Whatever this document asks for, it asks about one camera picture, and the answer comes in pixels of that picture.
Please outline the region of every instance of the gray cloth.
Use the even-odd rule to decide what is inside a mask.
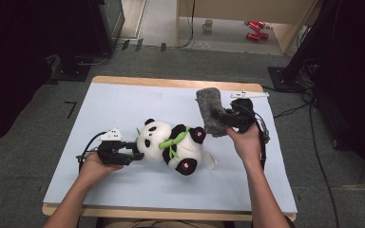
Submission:
[[[218,115],[226,113],[221,106],[221,92],[214,87],[198,90],[197,102],[206,134],[211,134],[213,137],[225,136],[224,124],[218,119]]]

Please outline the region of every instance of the panda ear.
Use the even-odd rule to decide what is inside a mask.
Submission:
[[[153,120],[153,119],[149,119],[149,120],[147,120],[144,124],[145,124],[145,125],[148,125],[148,124],[150,124],[150,123],[152,123],[152,122],[155,122],[155,120]]]

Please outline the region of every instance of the person's right hand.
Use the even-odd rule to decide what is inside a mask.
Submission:
[[[227,135],[233,140],[236,151],[243,162],[259,162],[259,130],[255,123],[253,123],[244,133],[236,132],[233,127],[228,125],[225,129]]]
[[[103,164],[99,155],[92,153],[87,156],[76,182],[83,187],[90,188],[109,173],[120,170],[123,167],[123,165],[118,164]]]

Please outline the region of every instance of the panda plush toy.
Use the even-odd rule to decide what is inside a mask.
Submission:
[[[206,133],[202,127],[195,128],[149,119],[144,129],[139,132],[137,148],[144,153],[144,158],[151,162],[161,160],[182,175],[195,172],[202,161],[202,143]]]

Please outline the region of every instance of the wooden table edge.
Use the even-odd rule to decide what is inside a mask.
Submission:
[[[235,91],[252,91],[263,92],[262,86],[259,84],[247,83],[227,83],[227,82],[211,82],[211,81],[193,81],[181,79],[160,79],[160,78],[136,78],[123,76],[96,76],[91,81],[99,84],[116,84],[129,86],[161,86],[161,87],[181,87],[181,88],[206,88],[215,87],[220,90]]]
[[[43,203],[43,214],[51,216],[58,204]],[[296,219],[295,213],[284,213],[290,220]],[[123,219],[180,219],[180,220],[232,220],[232,221],[249,221],[252,220],[250,212],[224,212],[224,211],[187,211],[187,210],[168,210],[154,208],[148,209],[124,209],[124,208],[82,208],[82,217],[97,218],[123,218]]]

